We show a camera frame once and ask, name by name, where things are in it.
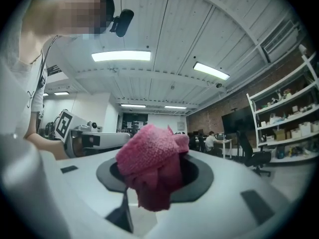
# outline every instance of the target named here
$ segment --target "air conditioner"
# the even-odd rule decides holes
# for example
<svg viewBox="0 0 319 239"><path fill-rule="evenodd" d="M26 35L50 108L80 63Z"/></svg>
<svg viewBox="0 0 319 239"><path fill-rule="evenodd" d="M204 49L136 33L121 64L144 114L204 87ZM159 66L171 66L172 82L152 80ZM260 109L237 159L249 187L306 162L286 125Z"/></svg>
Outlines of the air conditioner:
<svg viewBox="0 0 319 239"><path fill-rule="evenodd" d="M298 29L289 20L263 47L270 62L275 62L297 42Z"/></svg>

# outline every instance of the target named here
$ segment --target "floor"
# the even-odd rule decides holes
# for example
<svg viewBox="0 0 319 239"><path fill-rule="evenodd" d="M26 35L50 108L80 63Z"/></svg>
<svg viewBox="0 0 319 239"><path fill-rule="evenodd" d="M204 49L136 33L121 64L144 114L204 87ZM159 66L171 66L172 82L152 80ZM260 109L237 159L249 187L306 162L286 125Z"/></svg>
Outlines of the floor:
<svg viewBox="0 0 319 239"><path fill-rule="evenodd" d="M271 183L284 194L291 202L302 197L308 186L310 177L316 168L315 161L308 161L295 165L271 165L263 167L263 170L271 171L270 177L262 178ZM134 235L143 238L158 222L162 213L153 213L137 205L137 196L134 190L128 190L130 211L134 226Z"/></svg>

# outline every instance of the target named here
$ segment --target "ceiling light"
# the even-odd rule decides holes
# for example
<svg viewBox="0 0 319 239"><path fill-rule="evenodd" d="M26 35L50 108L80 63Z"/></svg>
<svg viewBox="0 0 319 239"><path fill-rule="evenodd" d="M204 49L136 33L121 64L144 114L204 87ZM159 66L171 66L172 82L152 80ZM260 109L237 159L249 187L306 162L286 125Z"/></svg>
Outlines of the ceiling light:
<svg viewBox="0 0 319 239"><path fill-rule="evenodd" d="M54 93L56 96L63 96L63 95L68 95L69 92L65 91L65 92L55 92Z"/></svg>
<svg viewBox="0 0 319 239"><path fill-rule="evenodd" d="M138 107L138 108L145 108L146 107L143 105L123 105L123 104L121 104L121 106L123 106L123 107Z"/></svg>
<svg viewBox="0 0 319 239"><path fill-rule="evenodd" d="M218 71L212 67L209 67L209 66L205 66L203 64L200 64L198 62L196 62L196 64L194 65L194 70L197 70L197 71L200 71L200 72L203 72L203 73L206 73L206 74L210 74L210 75L213 75L213 76L216 76L222 80L227 80L230 76L228 74L225 74L221 71Z"/></svg>
<svg viewBox="0 0 319 239"><path fill-rule="evenodd" d="M150 51L134 51L134 50L121 50L121 51L108 51L92 54L95 62L107 60L151 60Z"/></svg>
<svg viewBox="0 0 319 239"><path fill-rule="evenodd" d="M186 109L186 107L180 107L180 106L165 106L165 108L172 108L172 109Z"/></svg>

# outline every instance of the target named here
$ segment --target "pink towel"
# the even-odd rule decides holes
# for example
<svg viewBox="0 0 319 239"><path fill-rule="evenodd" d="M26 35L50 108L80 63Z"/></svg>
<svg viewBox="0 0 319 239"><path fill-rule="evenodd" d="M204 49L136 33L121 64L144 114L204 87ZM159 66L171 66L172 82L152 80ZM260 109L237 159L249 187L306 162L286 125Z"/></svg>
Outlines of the pink towel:
<svg viewBox="0 0 319 239"><path fill-rule="evenodd" d="M182 187L179 153L188 152L188 136L148 124L116 155L127 186L136 190L139 206L169 209L170 194Z"/></svg>

